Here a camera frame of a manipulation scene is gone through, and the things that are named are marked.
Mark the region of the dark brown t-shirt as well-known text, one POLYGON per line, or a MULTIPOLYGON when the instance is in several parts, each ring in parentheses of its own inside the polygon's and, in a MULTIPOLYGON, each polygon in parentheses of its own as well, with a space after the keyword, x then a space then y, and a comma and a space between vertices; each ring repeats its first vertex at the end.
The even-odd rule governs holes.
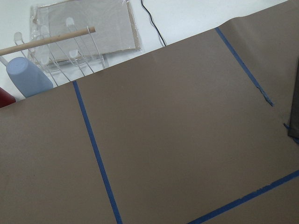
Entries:
POLYGON ((299 143, 299 67, 295 79, 288 135, 299 143))

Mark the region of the wooden dowel stick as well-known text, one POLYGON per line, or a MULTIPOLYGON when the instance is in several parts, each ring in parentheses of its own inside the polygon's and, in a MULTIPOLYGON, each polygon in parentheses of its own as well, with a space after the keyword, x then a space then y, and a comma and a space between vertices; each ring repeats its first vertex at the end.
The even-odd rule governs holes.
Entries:
POLYGON ((24 44, 21 44, 21 45, 16 45, 16 46, 12 46, 12 47, 9 47, 9 48, 1 49, 0 50, 0 55, 4 56, 4 55, 12 54, 12 53, 15 53, 15 52, 18 52, 18 51, 23 51, 23 50, 26 50, 26 49, 35 48, 35 47, 43 46, 43 45, 50 44, 50 43, 55 43, 55 42, 59 42, 59 41, 63 41, 63 40, 68 40, 68 39, 71 39, 71 38, 92 34, 92 33, 95 33, 95 32, 96 32, 95 27, 87 27, 85 29, 81 29, 81 30, 78 30, 78 31, 75 31, 75 32, 61 34, 61 35, 57 35, 57 36, 52 36, 52 37, 44 38, 44 39, 41 39, 41 40, 32 41, 32 42, 24 43, 24 44))

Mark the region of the clear acrylic rack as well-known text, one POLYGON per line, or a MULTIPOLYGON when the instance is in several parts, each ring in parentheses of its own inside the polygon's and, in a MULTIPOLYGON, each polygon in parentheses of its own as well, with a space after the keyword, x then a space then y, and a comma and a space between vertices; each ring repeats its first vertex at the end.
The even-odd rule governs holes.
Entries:
MULTIPOLYGON (((65 21, 67 31, 78 31, 73 18, 65 21)), ((55 86, 85 77, 108 67, 96 43, 96 33, 19 51, 44 72, 55 86)))

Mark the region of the red cylinder bottle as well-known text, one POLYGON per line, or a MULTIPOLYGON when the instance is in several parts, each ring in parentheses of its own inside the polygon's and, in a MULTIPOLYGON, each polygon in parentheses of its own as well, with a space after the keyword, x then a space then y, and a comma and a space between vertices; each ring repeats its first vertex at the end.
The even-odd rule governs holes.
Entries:
POLYGON ((0 108, 16 102, 16 99, 4 89, 0 88, 0 108))

